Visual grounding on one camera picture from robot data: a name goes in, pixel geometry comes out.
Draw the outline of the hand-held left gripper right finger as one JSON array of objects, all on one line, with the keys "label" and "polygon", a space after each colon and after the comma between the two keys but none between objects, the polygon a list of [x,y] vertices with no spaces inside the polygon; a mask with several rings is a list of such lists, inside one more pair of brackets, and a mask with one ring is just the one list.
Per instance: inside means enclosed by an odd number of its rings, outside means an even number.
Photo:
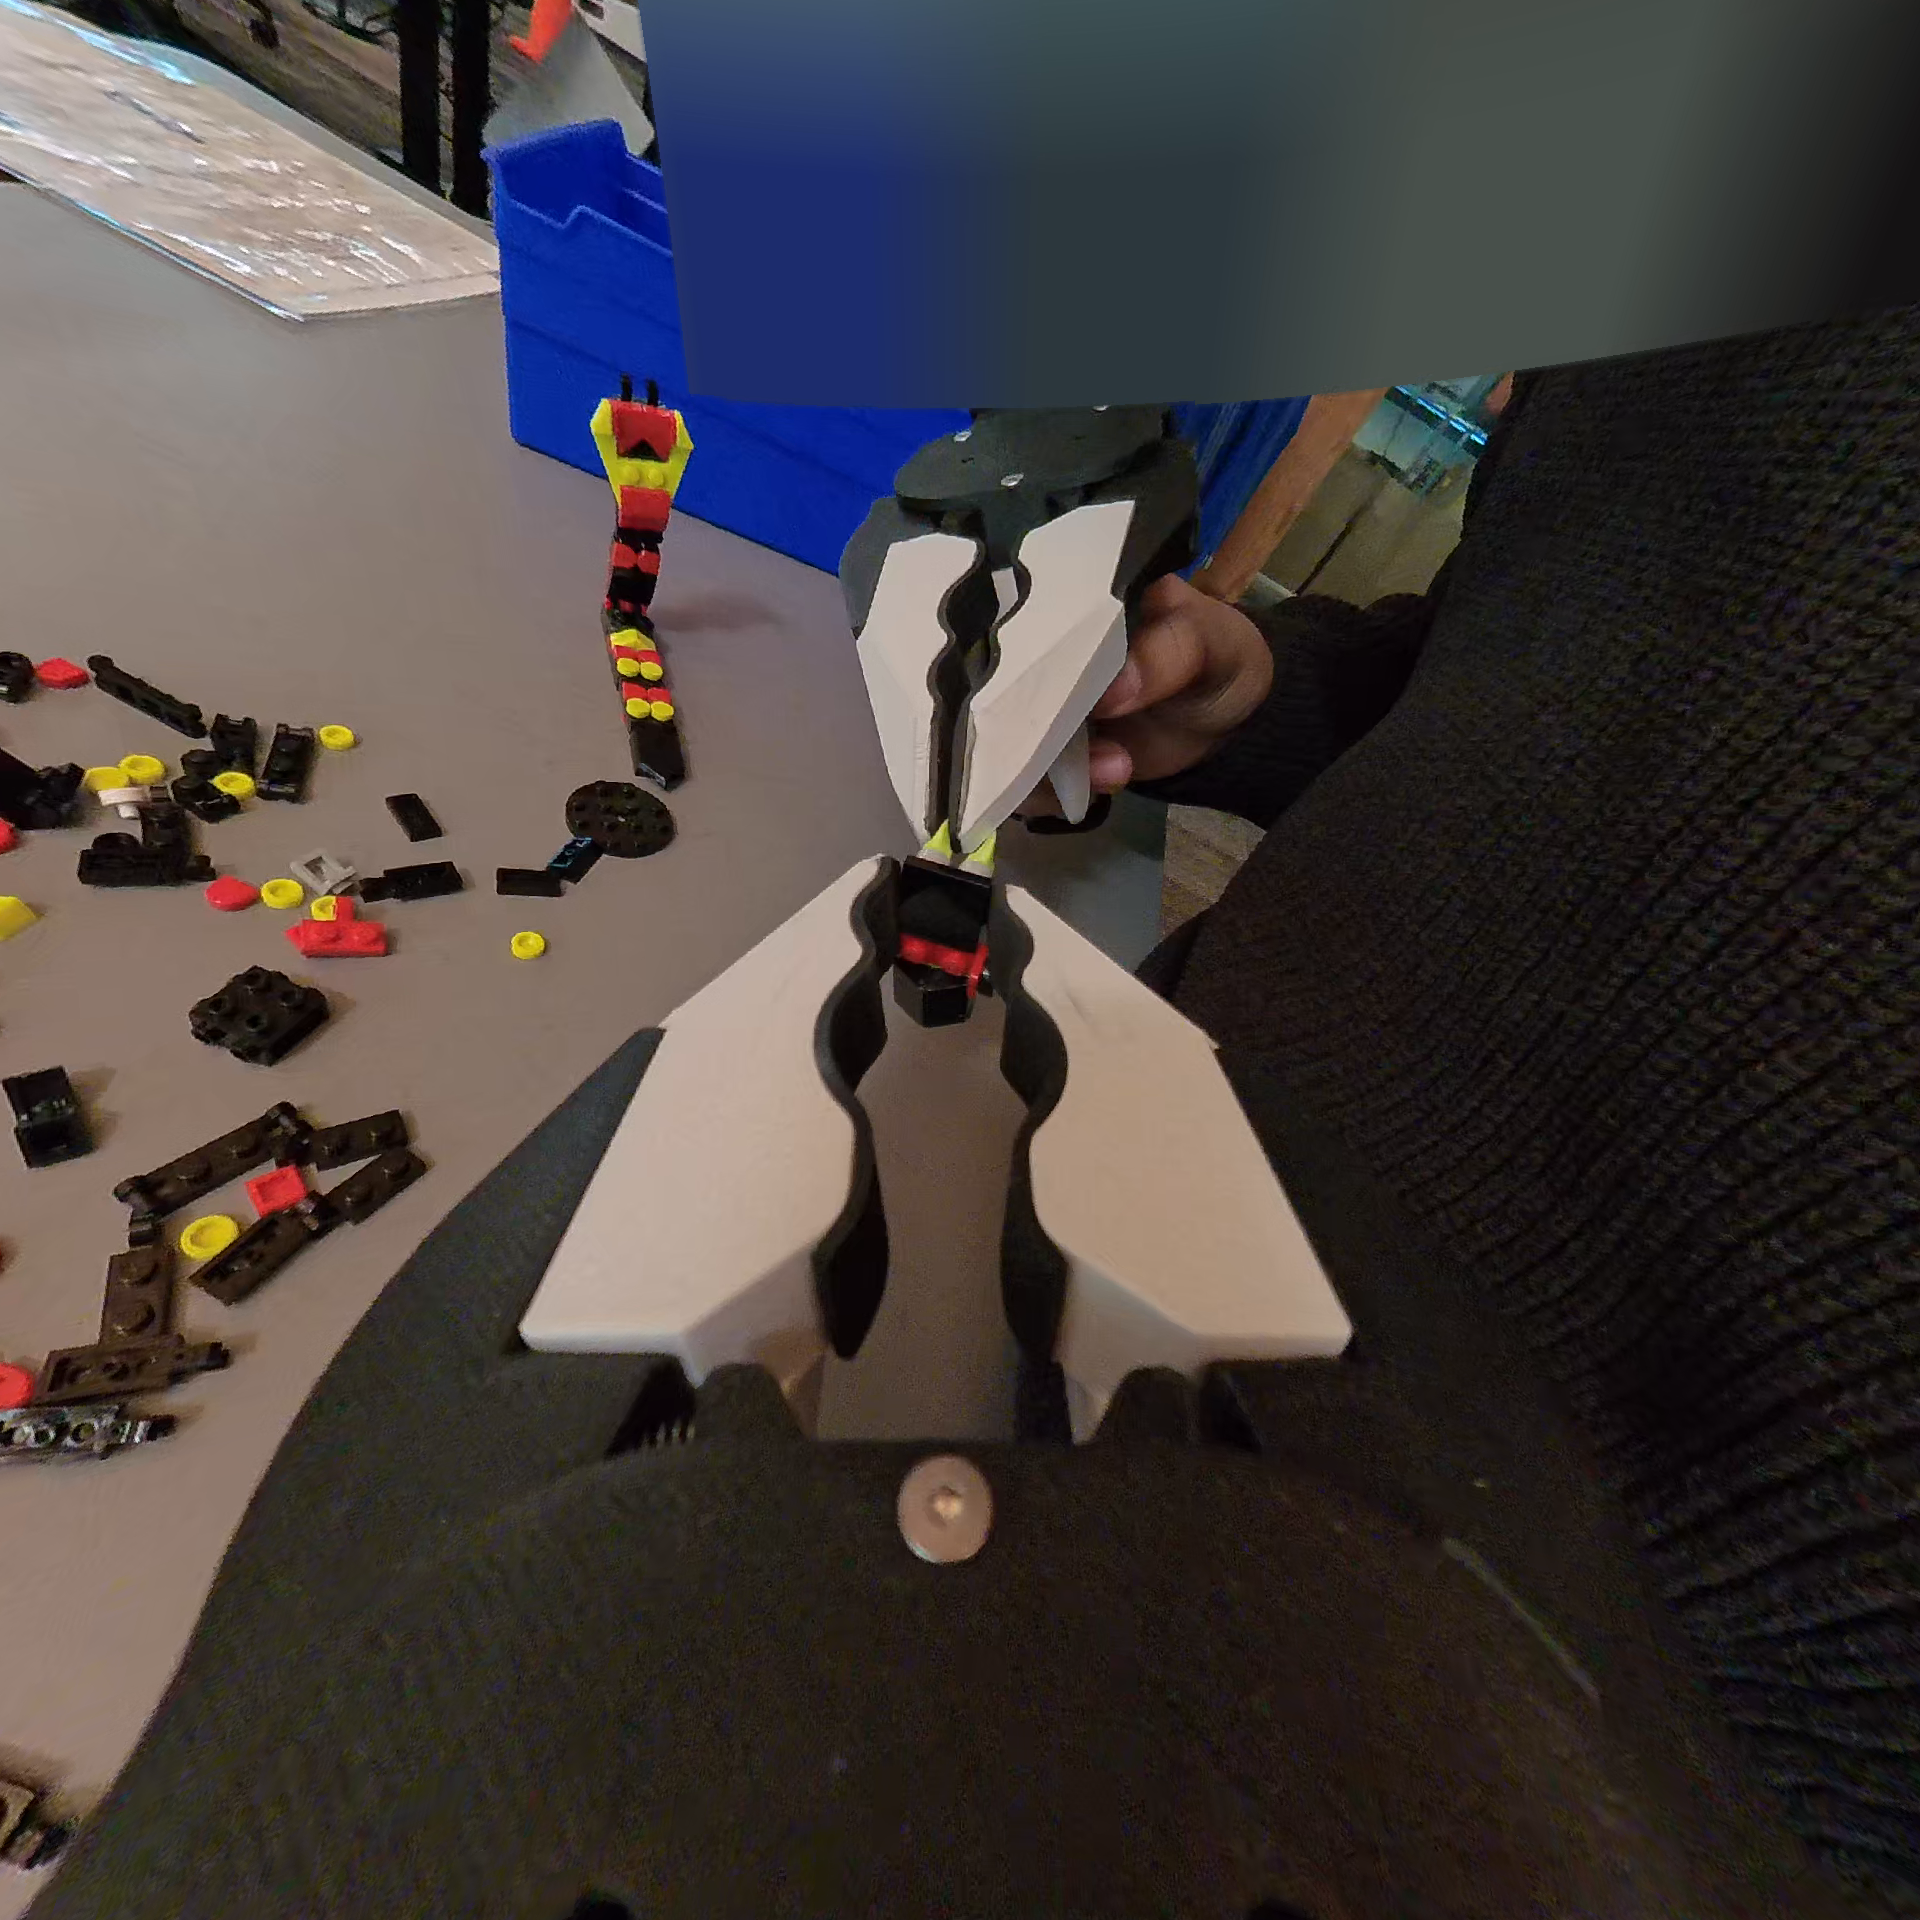
[{"label": "hand-held left gripper right finger", "polygon": [[998,1237],[1021,1428],[1085,1442],[1137,1373],[1342,1355],[1354,1321],[1212,1038],[1018,884],[991,986],[1021,1105]]}]

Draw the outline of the red yellow black lego snake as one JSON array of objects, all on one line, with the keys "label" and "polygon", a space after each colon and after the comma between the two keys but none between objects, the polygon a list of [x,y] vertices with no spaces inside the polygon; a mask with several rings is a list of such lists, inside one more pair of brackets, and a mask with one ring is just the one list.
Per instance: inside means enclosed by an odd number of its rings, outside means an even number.
[{"label": "red yellow black lego snake", "polygon": [[660,400],[658,384],[647,380],[637,390],[630,374],[596,405],[590,432],[615,502],[601,626],[630,768],[637,779],[671,794],[687,778],[687,764],[653,601],[693,440],[683,413]]}]

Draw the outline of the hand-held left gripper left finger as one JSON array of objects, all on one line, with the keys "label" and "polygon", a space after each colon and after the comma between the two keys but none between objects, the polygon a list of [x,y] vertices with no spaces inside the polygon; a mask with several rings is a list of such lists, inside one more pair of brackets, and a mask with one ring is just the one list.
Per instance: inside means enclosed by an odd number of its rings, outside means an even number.
[{"label": "hand-held left gripper left finger", "polygon": [[863,857],[675,1009],[518,1321],[532,1353],[655,1355],[693,1385],[754,1365],[817,1397],[831,1345],[813,1256],[857,1217],[873,1138],[866,1065],[829,1053],[835,997],[876,1044],[873,910],[895,877]]}]

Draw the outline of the blue plastic bin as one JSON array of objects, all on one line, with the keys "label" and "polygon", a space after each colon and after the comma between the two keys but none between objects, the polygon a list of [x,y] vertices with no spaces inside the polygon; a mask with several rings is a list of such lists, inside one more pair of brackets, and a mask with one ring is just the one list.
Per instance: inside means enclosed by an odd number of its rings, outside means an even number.
[{"label": "blue plastic bin", "polygon": [[[634,402],[649,378],[695,451],[676,516],[836,574],[876,501],[924,444],[967,432],[967,409],[795,408],[693,390],[660,170],[612,121],[501,142],[494,185],[506,394],[517,444],[606,483],[593,416]],[[1297,442],[1308,398],[1185,400],[1167,425],[1191,456],[1188,532],[1147,549],[1154,570],[1191,579]]]}]

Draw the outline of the lego instruction booklet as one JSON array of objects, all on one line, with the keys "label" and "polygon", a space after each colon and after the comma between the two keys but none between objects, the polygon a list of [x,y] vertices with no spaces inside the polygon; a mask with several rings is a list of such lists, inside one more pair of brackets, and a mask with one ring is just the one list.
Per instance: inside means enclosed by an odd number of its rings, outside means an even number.
[{"label": "lego instruction booklet", "polygon": [[4,177],[283,321],[497,297],[497,243],[179,54],[2,5]]}]

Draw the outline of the black round lego plate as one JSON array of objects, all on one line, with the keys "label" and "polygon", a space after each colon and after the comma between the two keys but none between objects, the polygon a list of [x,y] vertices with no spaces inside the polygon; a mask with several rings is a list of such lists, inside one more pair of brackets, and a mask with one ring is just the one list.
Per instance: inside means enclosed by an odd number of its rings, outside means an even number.
[{"label": "black round lego plate", "polygon": [[587,781],[565,802],[566,837],[603,857],[653,857],[676,837],[676,820],[658,794],[626,781]]}]

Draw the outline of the person's right hand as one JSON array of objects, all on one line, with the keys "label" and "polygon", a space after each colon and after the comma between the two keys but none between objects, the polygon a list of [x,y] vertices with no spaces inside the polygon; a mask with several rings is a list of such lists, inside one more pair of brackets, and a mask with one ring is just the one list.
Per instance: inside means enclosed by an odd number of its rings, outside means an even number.
[{"label": "person's right hand", "polygon": [[1087,720],[1087,776],[1098,795],[1186,776],[1261,707],[1273,656],[1235,605],[1166,577],[1138,601],[1113,683]]}]

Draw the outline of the person's right forearm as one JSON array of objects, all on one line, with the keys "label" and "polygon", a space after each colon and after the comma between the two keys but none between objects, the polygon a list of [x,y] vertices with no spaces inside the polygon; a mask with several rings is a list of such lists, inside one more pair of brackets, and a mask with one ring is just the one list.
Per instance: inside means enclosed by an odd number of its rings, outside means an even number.
[{"label": "person's right forearm", "polygon": [[1445,568],[1426,593],[1367,605],[1326,594],[1235,605],[1271,649],[1267,699],[1186,776],[1130,787],[1269,830],[1387,720],[1429,666],[1503,643],[1517,605],[1503,580],[1463,568]]}]

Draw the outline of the small black lego assembly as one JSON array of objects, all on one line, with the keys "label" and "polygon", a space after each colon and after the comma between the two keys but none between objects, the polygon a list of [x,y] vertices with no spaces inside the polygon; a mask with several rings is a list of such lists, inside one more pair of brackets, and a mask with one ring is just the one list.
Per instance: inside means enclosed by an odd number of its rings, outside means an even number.
[{"label": "small black lego assembly", "polygon": [[967,853],[942,822],[895,876],[895,1002],[924,1029],[971,1019],[991,995],[994,841]]}]

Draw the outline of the lego cardboard box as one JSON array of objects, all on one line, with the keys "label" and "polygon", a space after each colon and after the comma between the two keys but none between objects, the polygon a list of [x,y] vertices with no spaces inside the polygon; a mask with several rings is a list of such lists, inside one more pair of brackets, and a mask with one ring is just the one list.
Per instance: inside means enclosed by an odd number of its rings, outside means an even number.
[{"label": "lego cardboard box", "polygon": [[655,158],[652,86],[635,2],[532,2],[497,70],[485,146],[555,128],[617,123]]}]

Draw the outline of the person's black sweater torso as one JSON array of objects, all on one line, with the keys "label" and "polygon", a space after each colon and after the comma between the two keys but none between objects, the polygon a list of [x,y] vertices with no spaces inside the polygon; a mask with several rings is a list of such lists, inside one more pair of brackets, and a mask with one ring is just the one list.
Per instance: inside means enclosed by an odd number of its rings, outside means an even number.
[{"label": "person's black sweater torso", "polygon": [[1915,307],[1521,372],[1447,568],[1147,974],[1695,1914],[1915,1916]]}]

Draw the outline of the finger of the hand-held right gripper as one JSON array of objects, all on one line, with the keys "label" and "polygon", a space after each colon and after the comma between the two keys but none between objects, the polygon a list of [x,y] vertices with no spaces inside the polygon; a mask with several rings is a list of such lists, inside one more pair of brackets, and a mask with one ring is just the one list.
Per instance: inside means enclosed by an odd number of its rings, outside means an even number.
[{"label": "finger of the hand-held right gripper", "polygon": [[855,649],[887,778],[921,844],[950,819],[970,656],[996,612],[977,537],[855,537]]},{"label": "finger of the hand-held right gripper", "polygon": [[1042,784],[1054,784],[1069,822],[1087,816],[1087,718],[1127,656],[1113,580],[1133,516],[1130,497],[1087,502],[1021,539],[1027,594],[994,632],[996,662],[957,739],[961,851],[983,848]]}]

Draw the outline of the pile of lego pieces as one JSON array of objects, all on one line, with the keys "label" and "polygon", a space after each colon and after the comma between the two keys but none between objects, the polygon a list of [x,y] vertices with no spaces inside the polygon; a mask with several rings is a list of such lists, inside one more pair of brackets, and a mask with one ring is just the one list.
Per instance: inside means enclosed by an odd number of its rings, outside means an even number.
[{"label": "pile of lego pieces", "polygon": [[[316,756],[351,745],[348,728],[282,724],[261,745],[251,718],[205,718],[108,656],[85,666],[4,656],[6,699],[34,681],[94,683],[193,736],[194,750],[173,781],[158,756],[34,768],[6,754],[4,848],[23,834],[61,832],[95,810],[103,827],[76,864],[87,896],[199,898],[226,920],[286,920],[278,934],[301,972],[235,966],[179,1018],[177,1030],[212,1059],[278,1070],[339,1012],[314,970],[389,955],[395,908],[454,898],[467,886],[461,866],[445,857],[361,874],[316,853],[265,881],[222,872],[209,857],[204,825],[238,819],[253,802],[303,801]],[[177,1418],[154,1398],[234,1362],[228,1345],[177,1324],[180,1282],[234,1309],[329,1234],[364,1230],[425,1173],[409,1102],[325,1121],[277,1096],[261,1113],[118,1180],[111,1201],[125,1213],[123,1240],[103,1266],[99,1328],[85,1342],[51,1346],[34,1365],[4,1355],[4,1460],[94,1460],[167,1440]]]}]

